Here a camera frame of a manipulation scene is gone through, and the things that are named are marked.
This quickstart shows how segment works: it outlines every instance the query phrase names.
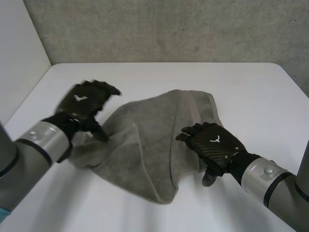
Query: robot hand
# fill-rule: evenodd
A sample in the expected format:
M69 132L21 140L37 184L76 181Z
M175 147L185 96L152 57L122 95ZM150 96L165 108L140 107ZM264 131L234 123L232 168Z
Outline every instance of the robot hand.
M84 81L70 90L57 107L56 113L69 115L77 124L78 131L90 131L99 141L106 141L108 136L96 122L95 116L111 95L120 94L118 89L106 82Z
M229 172L228 166L236 153L246 152L234 135L216 123L196 123L183 128L182 132L176 140L185 142L208 166L203 177L204 186L211 186L217 176Z

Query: towel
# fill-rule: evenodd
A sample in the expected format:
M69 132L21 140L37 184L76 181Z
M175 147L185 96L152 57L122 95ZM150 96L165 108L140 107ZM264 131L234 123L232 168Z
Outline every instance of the towel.
M202 91L172 90L119 107L102 125L107 143L80 132L70 161L149 201L171 203L184 174L206 169L194 151L175 140L185 126L221 125L214 98Z

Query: gray concrete wall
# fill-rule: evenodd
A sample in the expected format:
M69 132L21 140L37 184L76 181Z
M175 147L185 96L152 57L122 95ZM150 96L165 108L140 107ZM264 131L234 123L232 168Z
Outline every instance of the gray concrete wall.
M24 0L52 64L273 62L309 96L308 0Z

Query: white logo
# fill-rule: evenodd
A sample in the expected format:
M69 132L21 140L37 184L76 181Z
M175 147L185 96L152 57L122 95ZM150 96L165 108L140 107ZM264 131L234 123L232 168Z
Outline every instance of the white logo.
M85 100L85 99L87 99L88 97L85 97L85 96L83 96L83 97L78 97L77 95L74 95L74 97L75 97L75 99L78 101L78 102L80 102L80 101L82 101L82 100Z
M219 143L220 142L220 136L218 135L218 138L216 140L210 140L210 142Z

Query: robotic arm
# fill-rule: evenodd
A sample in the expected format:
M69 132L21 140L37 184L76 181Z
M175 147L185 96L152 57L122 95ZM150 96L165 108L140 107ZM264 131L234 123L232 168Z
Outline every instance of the robotic arm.
M0 223L53 163L69 156L71 139L77 131L89 131L102 142L108 140L95 115L111 95L120 95L120 91L105 82L76 85L55 115L38 122L15 142L0 125Z
M77 131L90 131L102 142L108 136L95 121L111 95L120 91L105 82L76 85L56 114L12 142L0 125L0 223L22 201L54 162L70 154ZM185 142L208 165L202 184L231 173L241 187L298 232L309 231L309 143L298 175L261 156L217 124L186 127L176 140Z
M309 231L309 142L297 176L261 156L250 154L223 127L204 122L185 127L185 142L208 165L202 184L231 173L241 187L298 232Z

